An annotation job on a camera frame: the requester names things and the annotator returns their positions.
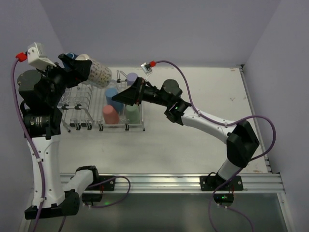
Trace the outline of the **dark blue ceramic mug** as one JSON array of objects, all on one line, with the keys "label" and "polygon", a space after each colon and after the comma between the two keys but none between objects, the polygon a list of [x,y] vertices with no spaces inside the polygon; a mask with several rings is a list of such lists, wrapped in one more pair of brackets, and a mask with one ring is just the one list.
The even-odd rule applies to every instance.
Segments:
[{"label": "dark blue ceramic mug", "polygon": [[[71,59],[76,59],[78,57],[77,54],[72,53],[72,52],[65,53],[65,55]],[[62,63],[63,63],[64,68],[68,68],[68,65],[65,62],[62,62]]]}]

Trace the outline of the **green plastic cup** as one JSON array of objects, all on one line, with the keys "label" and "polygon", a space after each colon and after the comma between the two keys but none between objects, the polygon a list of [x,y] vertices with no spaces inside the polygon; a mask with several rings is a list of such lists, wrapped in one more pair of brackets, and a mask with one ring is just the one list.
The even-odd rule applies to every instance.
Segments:
[{"label": "green plastic cup", "polygon": [[125,109],[126,118],[131,124],[138,124],[140,122],[140,111],[137,105],[126,105]]}]

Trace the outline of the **floral white mug orange inside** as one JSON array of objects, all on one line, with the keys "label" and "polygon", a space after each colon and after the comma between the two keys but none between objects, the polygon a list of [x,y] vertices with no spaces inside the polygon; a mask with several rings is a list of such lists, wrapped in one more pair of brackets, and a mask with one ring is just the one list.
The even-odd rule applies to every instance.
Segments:
[{"label": "floral white mug orange inside", "polygon": [[112,71],[102,63],[91,58],[87,54],[81,54],[76,60],[90,60],[92,62],[88,79],[82,82],[85,85],[93,85],[97,88],[106,88],[112,80]]}]

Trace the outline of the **pink plastic cup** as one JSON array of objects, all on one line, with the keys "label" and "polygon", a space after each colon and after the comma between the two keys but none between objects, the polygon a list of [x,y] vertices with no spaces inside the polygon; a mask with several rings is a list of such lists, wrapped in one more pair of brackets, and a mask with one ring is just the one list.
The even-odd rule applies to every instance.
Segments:
[{"label": "pink plastic cup", "polygon": [[102,110],[103,118],[106,124],[118,124],[119,123],[119,115],[117,111],[111,106],[106,105]]}]

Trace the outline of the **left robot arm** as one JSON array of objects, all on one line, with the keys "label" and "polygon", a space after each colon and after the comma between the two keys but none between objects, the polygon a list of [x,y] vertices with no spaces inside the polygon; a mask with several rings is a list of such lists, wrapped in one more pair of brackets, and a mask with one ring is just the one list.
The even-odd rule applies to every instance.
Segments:
[{"label": "left robot arm", "polygon": [[59,59],[67,65],[65,68],[58,64],[36,67],[17,79],[23,99],[17,111],[34,175],[34,196],[25,210],[26,220],[76,215],[83,192],[99,179],[95,166],[83,166],[66,185],[61,183],[58,152],[62,112],[57,106],[66,89],[88,79],[92,61],[71,59],[65,54]]}]

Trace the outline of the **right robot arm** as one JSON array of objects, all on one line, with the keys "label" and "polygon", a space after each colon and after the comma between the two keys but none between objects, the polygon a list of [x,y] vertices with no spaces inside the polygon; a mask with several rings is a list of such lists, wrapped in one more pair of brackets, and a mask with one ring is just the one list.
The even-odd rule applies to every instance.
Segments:
[{"label": "right robot arm", "polygon": [[203,118],[191,103],[181,98],[182,93],[176,80],[165,80],[162,87],[157,88],[138,77],[112,100],[131,106],[143,101],[164,106],[164,114],[170,122],[198,129],[222,141],[226,145],[226,160],[214,176],[201,181],[211,190],[228,188],[227,180],[250,162],[260,145],[258,138],[247,120],[231,123],[214,116],[209,116],[209,120]]}]

